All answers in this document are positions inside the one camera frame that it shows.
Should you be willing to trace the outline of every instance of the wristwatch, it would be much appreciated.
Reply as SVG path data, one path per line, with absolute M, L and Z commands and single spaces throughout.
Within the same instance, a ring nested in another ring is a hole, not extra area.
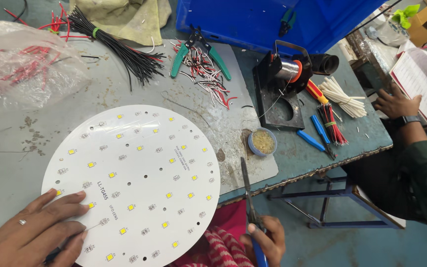
M 393 120 L 393 124 L 397 128 L 401 128 L 411 122 L 420 122 L 420 119 L 418 116 L 401 116 Z

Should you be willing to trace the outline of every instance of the pliers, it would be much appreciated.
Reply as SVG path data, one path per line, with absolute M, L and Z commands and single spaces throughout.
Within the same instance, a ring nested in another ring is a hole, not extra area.
M 293 28 L 294 23 L 296 22 L 296 12 L 293 12 L 293 16 L 289 19 L 289 16 L 293 12 L 293 9 L 288 9 L 281 19 L 281 27 L 279 28 L 279 37 L 283 37 L 288 33 L 290 29 Z
M 202 33 L 200 32 L 200 26 L 197 26 L 197 28 L 194 28 L 191 24 L 190 28 L 192 30 L 192 34 L 190 35 L 189 40 L 181 44 L 179 52 L 175 56 L 174 64 L 172 65 L 172 70 L 171 70 L 171 77 L 175 78 L 175 76 L 177 76 L 181 63 L 184 60 L 184 56 L 187 55 L 187 53 L 189 53 L 190 48 L 195 44 L 195 42 L 199 41 L 207 50 L 207 54 L 212 57 L 212 59 L 217 63 L 220 70 L 222 70 L 225 78 L 230 81 L 232 79 L 232 76 L 230 76 L 230 72 L 228 71 L 227 66 L 223 62 L 220 55 L 217 53 L 217 50 L 215 49 L 215 47 L 209 45 L 209 43 L 207 43 L 207 41 L 205 40 L 204 36 L 202 36 Z
M 241 172 L 243 174 L 243 181 L 245 183 L 245 191 L 246 191 L 246 197 L 248 199 L 248 202 L 250 203 L 250 212 L 247 212 L 248 216 L 248 223 L 252 223 L 258 227 L 261 231 L 265 231 L 265 227 L 263 226 L 263 222 L 261 221 L 261 218 L 259 217 L 258 212 L 253 207 L 253 201 L 252 201 L 252 187 L 250 185 L 250 179 L 248 178 L 248 171 L 246 169 L 246 162 L 245 158 L 241 157 Z M 255 258 L 258 263 L 258 267 L 268 267 L 268 258 L 266 258 L 265 253 L 261 249 L 258 242 L 252 238 L 252 244 L 253 244 L 253 250 L 255 252 Z

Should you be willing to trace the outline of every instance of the bundle of black wires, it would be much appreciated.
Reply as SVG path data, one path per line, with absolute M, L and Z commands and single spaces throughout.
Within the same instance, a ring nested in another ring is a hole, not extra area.
M 74 31 L 78 31 L 101 41 L 121 58 L 128 71 L 129 91 L 131 93 L 130 71 L 139 79 L 139 82 L 141 82 L 143 86 L 145 82 L 149 84 L 149 79 L 153 79 L 154 74 L 159 74 L 164 77 L 164 75 L 157 70 L 164 67 L 160 64 L 163 62 L 161 58 L 165 58 L 163 53 L 146 54 L 123 44 L 120 40 L 98 29 L 88 21 L 77 6 L 67 15 L 67 18 L 70 22 L 70 30 L 73 29 Z

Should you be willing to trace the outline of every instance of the notebook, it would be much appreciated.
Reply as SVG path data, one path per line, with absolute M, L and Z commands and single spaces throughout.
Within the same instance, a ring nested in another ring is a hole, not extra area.
M 391 77 L 409 99 L 421 94 L 419 113 L 427 122 L 427 51 L 405 51 L 390 71 Z

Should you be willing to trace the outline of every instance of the white pcb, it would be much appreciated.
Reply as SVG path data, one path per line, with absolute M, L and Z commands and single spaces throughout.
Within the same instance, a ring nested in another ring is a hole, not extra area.
M 215 152 L 183 116 L 157 106 L 122 106 L 78 126 L 50 160 L 42 193 L 85 190 L 75 218 L 91 228 L 76 263 L 162 267 L 207 229 L 220 192 Z

